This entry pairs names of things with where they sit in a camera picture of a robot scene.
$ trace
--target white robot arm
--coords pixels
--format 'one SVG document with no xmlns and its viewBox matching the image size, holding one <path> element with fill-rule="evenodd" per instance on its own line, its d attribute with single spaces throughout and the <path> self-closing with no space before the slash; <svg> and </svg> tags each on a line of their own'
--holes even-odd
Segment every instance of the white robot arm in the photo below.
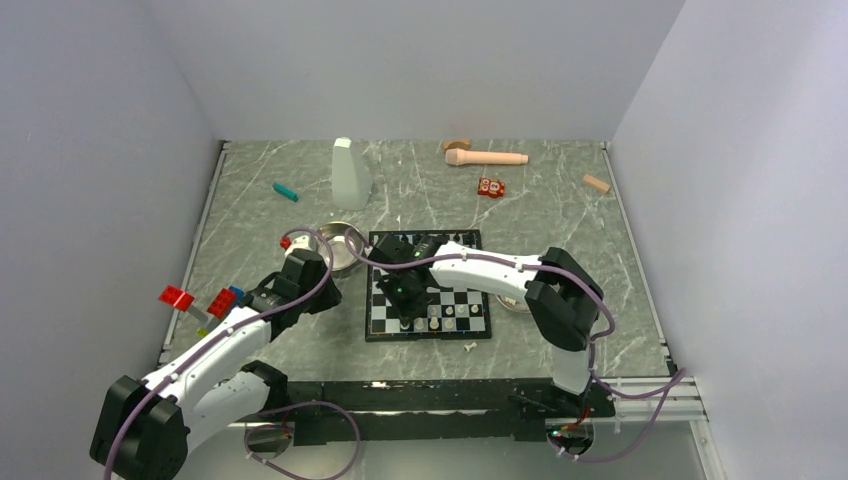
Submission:
<svg viewBox="0 0 848 480">
<path fill-rule="evenodd" d="M 130 425 L 115 457 L 113 470 L 127 480 L 173 478 L 189 453 L 227 425 L 260 410 L 289 405 L 286 376 L 261 362 L 245 365 L 226 382 L 219 382 L 294 325 L 301 314 L 318 313 L 341 302 L 341 293 L 329 280 L 297 307 L 247 321 L 278 310 L 319 285 L 327 266 L 312 248 L 314 242 L 300 243 L 289 250 L 280 272 L 249 291 L 220 325 L 182 356 L 140 381 L 125 376 L 112 385 L 91 444 L 94 460 L 107 463 L 119 429 L 149 396 L 152 399 Z M 444 255 L 453 259 L 426 261 Z M 554 384 L 575 398 L 587 390 L 587 347 L 589 330 L 598 317 L 597 305 L 567 280 L 539 270 L 544 265 L 568 269 L 599 297 L 603 293 L 565 251 L 551 248 L 542 256 L 510 256 L 469 249 L 443 237 L 424 236 L 410 245 L 386 235 L 374 245 L 368 260 L 393 264 L 378 284 L 398 307 L 402 321 L 426 316 L 428 286 L 463 287 L 523 299 L 543 337 L 553 344 Z M 416 265 L 404 265 L 410 261 Z M 153 395 L 154 385 L 164 388 Z"/>
</svg>

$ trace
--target purple cable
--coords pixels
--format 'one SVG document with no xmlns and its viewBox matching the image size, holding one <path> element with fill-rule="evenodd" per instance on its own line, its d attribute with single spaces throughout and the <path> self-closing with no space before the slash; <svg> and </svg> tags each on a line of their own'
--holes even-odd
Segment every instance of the purple cable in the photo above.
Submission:
<svg viewBox="0 0 848 480">
<path fill-rule="evenodd" d="M 310 235 L 312 235 L 313 237 L 317 238 L 319 241 L 321 241 L 324 244 L 324 247 L 327 249 L 327 256 L 329 257 L 328 258 L 328 264 L 329 265 L 327 267 L 327 271 L 324 272 L 324 276 L 321 277 L 321 280 L 318 281 L 318 284 L 315 285 L 315 287 L 313 287 L 312 290 L 306 292 L 302 297 L 298 297 L 298 298 L 292 300 L 291 302 L 289 302 L 285 305 L 280 305 L 279 307 L 273 308 L 273 309 L 268 310 L 266 312 L 262 312 L 262 313 L 259 313 L 257 315 L 254 315 L 250 318 L 246 318 L 246 319 L 244 319 L 240 322 L 234 323 L 227 330 L 232 329 L 233 331 L 235 331 L 235 330 L 238 330 L 238 329 L 240 329 L 240 328 L 242 328 L 242 327 L 244 327 L 244 326 L 246 326 L 250 323 L 253 323 L 257 320 L 261 320 L 261 319 L 263 319 L 267 316 L 274 315 L 276 313 L 280 313 L 280 312 L 288 310 L 289 308 L 292 308 L 292 307 L 296 307 L 296 306 L 300 305 L 301 303 L 305 302 L 306 300 L 308 300 L 310 297 L 312 297 L 316 293 L 318 293 L 324 287 L 324 285 L 327 283 L 327 280 L 330 278 L 330 272 L 333 269 L 333 249 L 330 248 L 330 243 L 317 230 L 314 230 L 314 229 L 308 228 L 308 227 L 293 228 L 293 229 L 287 231 L 286 233 L 284 233 L 282 236 L 287 237 L 294 232 L 307 232 Z M 216 334 L 214 337 L 212 337 L 212 339 L 209 342 L 205 343 L 203 346 L 198 348 L 196 352 L 194 352 L 192 355 L 190 355 L 183 363 L 181 363 L 180 365 L 178 365 L 174 369 L 174 373 L 181 375 L 183 372 L 185 372 L 186 369 L 188 369 L 188 367 L 192 366 L 198 359 L 200 359 L 200 357 L 202 357 L 206 352 L 208 352 L 209 349 L 211 349 L 213 346 L 215 346 L 223 338 L 228 337 L 229 335 L 227 334 L 227 330 L 222 330 L 221 332 L 218 332 L 218 334 Z M 103 470 L 103 480 L 111 480 L 112 469 L 115 467 L 115 458 L 117 458 L 117 456 L 118 456 L 118 450 L 120 449 L 121 442 L 124 440 L 124 437 L 126 436 L 127 431 L 130 429 L 130 425 L 132 425 L 132 423 L 135 421 L 135 419 L 138 417 L 138 415 L 141 413 L 141 411 L 144 409 L 144 407 L 148 403 L 150 403 L 150 401 L 153 400 L 154 397 L 156 397 L 160 392 L 162 392 L 162 390 L 164 390 L 165 387 L 167 387 L 168 383 L 173 383 L 173 381 L 171 381 L 170 377 L 165 377 L 164 379 L 162 379 L 162 381 L 159 382 L 159 384 L 157 384 L 155 387 L 153 387 L 153 389 L 144 398 L 141 399 L 141 401 L 138 403 L 138 405 L 136 405 L 135 408 L 130 412 L 127 419 L 124 420 L 124 423 L 121 425 L 121 428 L 118 429 L 118 433 L 115 435 L 115 438 L 112 440 L 112 446 L 109 448 L 109 454 L 106 456 L 106 464 L 104 465 L 105 468 Z M 348 416 L 347 418 L 351 422 L 353 422 L 352 417 Z M 354 429 L 358 432 L 358 427 L 356 426 L 356 424 L 354 424 Z M 357 447 L 356 447 L 355 454 L 358 454 L 358 453 L 359 453 L 359 436 L 357 435 Z M 347 471 L 353 465 L 353 460 L 348 464 L 348 466 L 344 470 L 339 472 L 339 476 L 347 473 Z"/>
<path fill-rule="evenodd" d="M 259 455 L 255 454 L 250 449 L 250 445 L 248 443 L 250 441 L 250 437 L 257 430 L 259 430 L 261 428 L 265 428 L 265 427 L 267 427 L 267 425 L 260 425 L 258 427 L 254 427 L 250 431 L 247 432 L 247 435 L 244 436 L 244 449 L 247 451 L 249 457 L 256 460 L 257 462 L 265 465 L 266 467 L 271 468 L 271 469 L 273 469 L 273 470 L 275 470 L 279 473 L 282 473 L 283 475 L 285 475 L 289 478 L 294 478 L 295 480 L 336 480 L 337 478 L 339 478 L 342 475 L 344 475 L 345 473 L 347 473 L 348 470 L 350 470 L 351 467 L 353 467 L 353 463 L 356 461 L 356 457 L 359 456 L 359 449 L 361 448 L 362 437 L 359 433 L 359 426 L 356 425 L 356 422 L 353 420 L 353 417 L 350 415 L 350 413 L 345 411 L 345 409 L 343 409 L 342 407 L 336 405 L 335 403 L 322 402 L 322 401 L 316 400 L 316 401 L 311 401 L 311 402 L 296 403 L 294 405 L 289 405 L 287 407 L 282 407 L 282 408 L 275 408 L 275 409 L 272 409 L 272 410 L 265 410 L 264 412 L 259 412 L 259 415 L 271 415 L 271 414 L 274 414 L 274 413 L 283 413 L 283 412 L 287 412 L 289 410 L 294 410 L 296 408 L 311 407 L 311 406 L 315 406 L 315 405 L 320 405 L 320 406 L 323 406 L 323 407 L 329 407 L 329 408 L 332 408 L 333 410 L 338 411 L 339 413 L 344 415 L 344 417 L 347 419 L 348 422 L 350 422 L 350 425 L 353 427 L 353 435 L 356 438 L 356 446 L 354 447 L 353 455 L 350 457 L 350 461 L 347 462 L 347 465 L 345 465 L 345 467 L 343 469 L 341 469 L 341 471 L 339 471 L 339 473 L 337 473 L 335 475 L 331 475 L 327 478 L 322 478 L 322 479 L 311 479 L 311 478 L 307 478 L 307 477 L 301 477 L 300 475 L 298 475 L 296 473 L 292 473 L 292 472 L 284 469 L 283 467 L 281 467 L 281 466 L 279 466 L 275 463 L 271 463 L 271 462 L 265 460 L 264 458 L 260 457 Z"/>
<path fill-rule="evenodd" d="M 345 232 L 345 235 L 344 235 L 345 236 L 345 246 L 347 247 L 348 251 L 350 251 L 350 253 L 354 257 L 356 257 L 357 260 L 365 263 L 366 265 L 370 265 L 370 266 L 375 267 L 375 268 L 382 268 L 383 270 L 398 270 L 398 269 L 403 269 L 403 268 L 414 268 L 414 267 L 418 267 L 418 266 L 421 266 L 421 265 L 426 265 L 428 263 L 438 262 L 440 260 L 459 260 L 459 259 L 463 258 L 461 254 L 451 253 L 451 254 L 447 254 L 447 255 L 435 255 L 433 257 L 425 258 L 425 259 L 422 259 L 422 260 L 416 260 L 414 262 L 408 262 L 408 263 L 396 263 L 396 264 L 378 263 L 378 262 L 369 260 L 368 258 L 365 258 L 359 252 L 357 252 L 355 248 L 353 248 L 353 245 L 350 243 L 350 232 L 352 230 L 353 229 L 348 229 Z M 367 239 L 365 239 L 364 236 L 361 233 L 359 233 L 359 231 L 356 231 L 356 233 L 359 234 L 360 237 L 363 237 L 363 239 L 365 240 L 365 244 L 367 245 L 368 244 Z M 492 256 L 492 255 L 479 254 L 479 253 L 469 253 L 469 254 L 466 255 L 466 258 L 471 258 L 471 259 L 474 259 L 474 260 L 485 260 L 485 261 L 489 261 L 489 262 L 499 263 L 501 265 L 506 265 L 508 267 L 515 267 L 515 265 L 516 265 L 515 262 L 510 261 L 510 260 L 506 260 L 504 258 L 495 257 L 495 256 Z M 593 302 L 595 302 L 595 304 L 598 306 L 598 309 L 607 318 L 607 322 L 609 322 L 609 326 L 605 330 L 598 332 L 598 333 L 589 337 L 589 373 L 592 376 L 592 379 L 598 385 L 600 385 L 601 388 L 603 388 L 604 390 L 606 390 L 607 392 L 609 392 L 611 394 L 618 395 L 621 398 L 626 398 L 626 399 L 630 399 L 630 400 L 638 400 L 638 399 L 643 399 L 643 398 L 649 398 L 649 397 L 653 397 L 654 395 L 662 393 L 662 398 L 660 399 L 660 402 L 657 404 L 657 408 L 656 408 L 656 410 L 654 410 L 654 414 L 651 417 L 650 421 L 648 422 L 647 425 L 645 425 L 645 428 L 642 430 L 642 433 L 639 435 L 639 437 L 636 439 L 636 441 L 634 441 L 629 447 L 627 447 L 626 449 L 622 450 L 621 452 L 619 452 L 615 455 L 612 455 L 610 457 L 587 458 L 587 459 L 579 458 L 579 459 L 577 459 L 577 461 L 586 462 L 586 463 L 604 463 L 604 462 L 612 462 L 612 461 L 618 460 L 620 458 L 623 458 L 624 456 L 628 455 L 630 452 L 635 450 L 642 443 L 642 441 L 645 439 L 645 437 L 651 431 L 651 429 L 653 429 L 654 423 L 656 423 L 657 417 L 659 416 L 660 409 L 662 408 L 662 405 L 665 403 L 665 399 L 668 397 L 668 394 L 671 391 L 671 389 L 674 388 L 675 385 L 680 383 L 681 380 L 683 380 L 683 377 L 686 375 L 686 369 L 681 368 L 672 377 L 671 381 L 669 381 L 666 385 L 664 385 L 664 386 L 662 386 L 662 387 L 660 387 L 656 390 L 650 391 L 650 392 L 632 395 L 632 394 L 627 394 L 627 393 L 624 393 L 624 392 L 619 392 L 617 390 L 614 390 L 612 387 L 609 386 L 609 384 L 607 384 L 603 380 L 601 380 L 600 377 L 598 377 L 598 375 L 595 373 L 595 340 L 597 340 L 599 338 L 606 337 L 606 336 L 612 334 L 615 331 L 615 327 L 616 327 L 615 318 L 613 317 L 613 314 L 610 311 L 610 309 L 604 303 L 603 299 L 601 299 L 601 297 L 599 297 L 598 294 L 595 293 L 595 291 L 592 290 L 592 288 L 589 285 L 586 284 L 586 282 L 584 282 L 577 275 L 569 272 L 568 270 L 564 270 L 562 268 L 553 267 L 553 266 L 549 266 L 549 265 L 524 265 L 524 268 L 527 269 L 527 270 L 536 270 L 536 271 L 541 271 L 541 272 L 554 273 L 554 274 L 560 275 L 562 277 L 565 277 L 565 278 L 571 280 L 572 282 L 574 282 L 575 285 L 580 287 L 580 289 L 583 290 L 583 292 L 585 292 L 586 295 L 588 295 L 589 298 L 591 298 Z"/>
</svg>

